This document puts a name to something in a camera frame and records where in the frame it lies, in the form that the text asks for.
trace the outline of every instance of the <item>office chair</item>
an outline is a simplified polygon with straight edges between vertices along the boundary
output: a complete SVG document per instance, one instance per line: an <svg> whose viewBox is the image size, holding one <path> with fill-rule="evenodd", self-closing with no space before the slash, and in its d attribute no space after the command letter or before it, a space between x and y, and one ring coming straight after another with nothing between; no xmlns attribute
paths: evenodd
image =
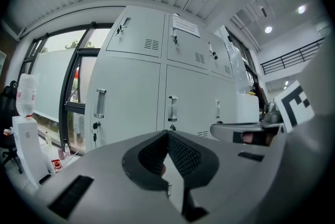
<svg viewBox="0 0 335 224"><path fill-rule="evenodd" d="M10 159L14 159L19 167L19 173L22 174L22 169L16 160L18 156L16 153L14 135L5 136L3 134L4 129L9 129L12 126L12 117L19 115L16 109L16 92L16 82L12 81L10 86L6 86L4 91L0 94L0 148L8 149L8 152L2 153L3 158L7 155L7 158L2 163L2 167L5 169L5 164Z"/></svg>

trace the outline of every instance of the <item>locker cabinet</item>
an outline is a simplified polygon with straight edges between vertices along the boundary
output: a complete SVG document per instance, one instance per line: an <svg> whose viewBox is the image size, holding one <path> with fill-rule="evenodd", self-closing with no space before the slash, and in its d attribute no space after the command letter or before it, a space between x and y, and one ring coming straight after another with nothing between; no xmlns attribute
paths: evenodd
<svg viewBox="0 0 335 224"><path fill-rule="evenodd" d="M113 34L107 51L129 52L160 58L165 14L151 9L129 9Z"/></svg>
<svg viewBox="0 0 335 224"><path fill-rule="evenodd" d="M212 91L210 95L211 124L217 121L222 121L224 124L234 124L237 122L236 90L234 83L211 76L210 89Z"/></svg>
<svg viewBox="0 0 335 224"><path fill-rule="evenodd" d="M188 32L172 27L172 18L169 19L169 41L167 43L167 59L207 69L208 47L203 40ZM177 44L172 36L177 36Z"/></svg>
<svg viewBox="0 0 335 224"><path fill-rule="evenodd" d="M167 66L165 129L170 130L173 124L178 131L199 136L209 133L209 79L203 73Z"/></svg>
<svg viewBox="0 0 335 224"><path fill-rule="evenodd" d="M103 57L91 83L91 126L100 121L96 146L156 131L160 64ZM92 148L95 148L91 133Z"/></svg>
<svg viewBox="0 0 335 224"><path fill-rule="evenodd" d="M200 34L208 46L206 57L208 59L209 69L214 73L232 79L231 64L225 43L215 34L206 32L204 30L200 30ZM217 56L217 59L215 59L214 55L211 55L212 53L210 51L214 52L214 54Z"/></svg>

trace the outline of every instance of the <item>tree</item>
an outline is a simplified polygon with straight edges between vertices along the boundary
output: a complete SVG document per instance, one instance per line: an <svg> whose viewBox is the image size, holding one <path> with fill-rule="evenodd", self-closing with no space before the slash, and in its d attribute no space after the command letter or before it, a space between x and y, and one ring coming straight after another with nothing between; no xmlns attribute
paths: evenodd
<svg viewBox="0 0 335 224"><path fill-rule="evenodd" d="M49 51L48 47L43 47L43 49L41 50L41 53L47 53Z"/></svg>
<svg viewBox="0 0 335 224"><path fill-rule="evenodd" d="M74 40L74 41L72 41L72 43L68 46L68 45L66 45L66 46L64 46L64 48L65 49L72 49L72 48L76 48L77 47L77 45L78 45L78 40ZM95 46L92 44L92 42L91 41L89 41L88 43L87 43L87 45L86 45L86 48L95 48Z"/></svg>

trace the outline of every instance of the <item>paper sign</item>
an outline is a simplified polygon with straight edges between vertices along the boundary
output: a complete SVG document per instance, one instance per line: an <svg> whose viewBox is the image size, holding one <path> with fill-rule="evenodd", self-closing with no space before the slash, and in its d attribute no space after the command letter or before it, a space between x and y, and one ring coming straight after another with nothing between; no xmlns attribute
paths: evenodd
<svg viewBox="0 0 335 224"><path fill-rule="evenodd" d="M314 111L298 81L275 97L276 105L283 117L287 132L313 118Z"/></svg>
<svg viewBox="0 0 335 224"><path fill-rule="evenodd" d="M200 38L198 26L193 23L183 20L180 17L173 16L172 25L175 29L186 31Z"/></svg>

